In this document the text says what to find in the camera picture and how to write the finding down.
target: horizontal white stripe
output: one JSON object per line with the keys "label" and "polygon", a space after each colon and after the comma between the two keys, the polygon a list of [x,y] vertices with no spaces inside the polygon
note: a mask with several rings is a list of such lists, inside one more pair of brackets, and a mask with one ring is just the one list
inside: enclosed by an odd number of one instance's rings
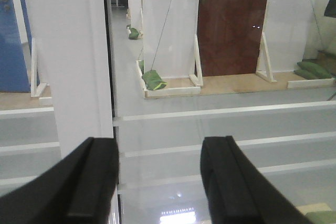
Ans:
{"label": "horizontal white stripe", "polygon": [[[266,166],[257,169],[263,174],[269,174],[269,173],[288,172],[300,169],[317,168],[317,167],[334,166],[334,165],[336,165],[336,158],[325,159],[321,161],[288,164],[288,165]],[[201,180],[202,179],[200,175],[191,175],[191,176],[174,177],[174,178],[153,179],[147,181],[144,180],[138,183],[124,183],[118,185],[118,194],[122,194],[123,190],[127,189],[137,189],[143,187],[162,186],[177,183],[188,183],[198,181],[200,182]]]}
{"label": "horizontal white stripe", "polygon": [[[252,140],[241,140],[236,141],[236,143],[238,146],[252,146],[258,144],[293,142],[301,140],[314,140],[314,139],[320,140],[321,138],[327,138],[327,137],[336,137],[336,131],[303,134],[303,135],[292,135],[292,136],[268,137]],[[120,153],[120,157],[140,157],[140,156],[150,156],[150,155],[159,155],[168,153],[192,152],[192,151],[201,151],[201,148],[202,148],[201,144],[179,146],[179,147],[167,147],[167,148],[158,148],[143,151],[124,152]]]}
{"label": "horizontal white stripe", "polygon": [[316,168],[316,167],[323,167],[323,166],[330,166],[336,165],[336,158],[333,159],[325,159],[321,161],[311,161],[311,162],[304,162],[304,163],[294,163],[288,165],[276,165],[276,166],[266,166],[258,168],[258,170],[265,174],[265,173],[277,173],[277,172],[285,172],[290,170],[298,170],[298,169],[306,169],[306,168]]}
{"label": "horizontal white stripe", "polygon": [[7,153],[7,152],[16,153],[26,150],[36,150],[36,149],[53,148],[53,147],[59,147],[59,142],[3,146],[0,147],[0,155],[1,153]]}
{"label": "horizontal white stripe", "polygon": [[0,179],[0,186],[25,184],[25,183],[32,181],[33,179],[37,177],[38,176],[29,176],[29,177],[20,177],[20,178]]}
{"label": "horizontal white stripe", "polygon": [[47,114],[53,111],[53,107],[20,110],[0,110],[0,119],[28,118],[32,116],[42,115],[45,113]]}
{"label": "horizontal white stripe", "polygon": [[206,116],[206,115],[234,116],[234,115],[246,115],[257,113],[270,113],[270,112],[276,112],[277,110],[279,110],[279,112],[284,112],[286,110],[289,110],[290,112],[304,111],[304,110],[325,110],[331,108],[335,109],[335,106],[336,101],[323,101],[323,102],[304,102],[304,103],[250,106],[250,107],[215,109],[215,110],[196,110],[196,111],[182,111],[182,112],[170,112],[159,114],[131,115],[131,116],[121,116],[113,118],[113,125],[120,126],[122,122],[128,122],[128,121],[185,118],[185,117]]}

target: wooden frame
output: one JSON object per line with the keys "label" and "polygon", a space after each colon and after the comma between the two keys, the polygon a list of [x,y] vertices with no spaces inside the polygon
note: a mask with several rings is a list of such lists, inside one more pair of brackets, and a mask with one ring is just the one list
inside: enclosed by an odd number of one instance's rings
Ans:
{"label": "wooden frame", "polygon": [[30,96],[40,97],[45,90],[47,83],[41,82],[37,85],[37,48],[35,38],[31,39],[32,53],[31,53],[31,77],[30,77]]}
{"label": "wooden frame", "polygon": [[197,34],[195,34],[195,38],[194,38],[194,56],[195,56],[197,76],[194,74],[190,74],[189,78],[194,83],[195,86],[201,87],[203,86],[203,75],[202,75],[201,58],[200,58],[200,53],[199,53]]}
{"label": "wooden frame", "polygon": [[320,79],[320,80],[300,80],[300,81],[289,81],[287,84],[287,89],[334,87],[335,85],[336,85],[335,78]]}
{"label": "wooden frame", "polygon": [[139,62],[140,62],[139,60],[136,61],[136,69],[139,76],[142,95],[144,98],[168,97],[171,95],[192,95],[192,94],[199,94],[201,92],[201,87],[167,88],[155,91],[148,90],[144,80],[142,79],[142,72],[139,67]]}
{"label": "wooden frame", "polygon": [[194,57],[195,57],[195,63],[196,63],[197,76],[195,74],[190,74],[189,78],[192,81],[192,83],[195,85],[195,87],[167,88],[167,89],[160,89],[160,90],[155,90],[155,91],[147,89],[146,84],[142,79],[142,72],[139,67],[140,61],[137,60],[136,69],[138,72],[143,97],[151,98],[151,97],[168,97],[172,95],[200,94],[201,86],[203,86],[203,75],[202,75],[202,69],[201,69],[201,58],[200,58],[200,53],[199,53],[197,34],[195,34],[194,36]]}
{"label": "wooden frame", "polygon": [[[261,58],[264,59],[266,71],[260,70]],[[268,46],[267,46],[266,36],[265,36],[264,32],[262,32],[262,34],[261,34],[260,54],[259,54],[259,57],[258,57],[256,75],[263,78],[264,80],[266,80],[268,82],[271,82],[271,83],[272,82],[277,82],[277,80],[275,80],[274,77],[273,77],[271,61],[270,61],[270,58],[269,58]]]}

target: brown wooden door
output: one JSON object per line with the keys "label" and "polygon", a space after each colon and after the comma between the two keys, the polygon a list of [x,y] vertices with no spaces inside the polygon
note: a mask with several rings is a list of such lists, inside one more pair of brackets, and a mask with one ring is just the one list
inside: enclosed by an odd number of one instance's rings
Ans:
{"label": "brown wooden door", "polygon": [[267,0],[199,0],[204,76],[255,73]]}

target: wooden base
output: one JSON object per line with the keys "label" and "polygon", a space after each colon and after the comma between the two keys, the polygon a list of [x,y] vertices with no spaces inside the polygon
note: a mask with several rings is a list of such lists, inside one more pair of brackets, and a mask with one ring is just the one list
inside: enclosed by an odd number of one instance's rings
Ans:
{"label": "wooden base", "polygon": [[306,89],[306,88],[322,88],[322,87],[334,87],[335,79],[320,79],[320,80],[301,80],[301,81],[289,81],[288,89]]}
{"label": "wooden base", "polygon": [[144,80],[142,79],[142,72],[139,67],[139,60],[136,61],[136,69],[138,71],[140,86],[142,89],[142,94],[144,98],[159,98],[159,97],[170,97],[170,96],[185,96],[185,95],[195,95],[201,92],[201,87],[195,87],[191,80],[185,79],[168,79],[164,80],[167,82],[167,86],[164,89],[159,90],[148,90]]}

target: blue door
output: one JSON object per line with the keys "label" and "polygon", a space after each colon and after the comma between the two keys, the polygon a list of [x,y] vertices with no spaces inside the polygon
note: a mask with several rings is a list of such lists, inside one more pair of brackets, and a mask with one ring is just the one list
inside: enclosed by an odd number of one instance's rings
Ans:
{"label": "blue door", "polygon": [[29,91],[13,0],[0,0],[0,92]]}

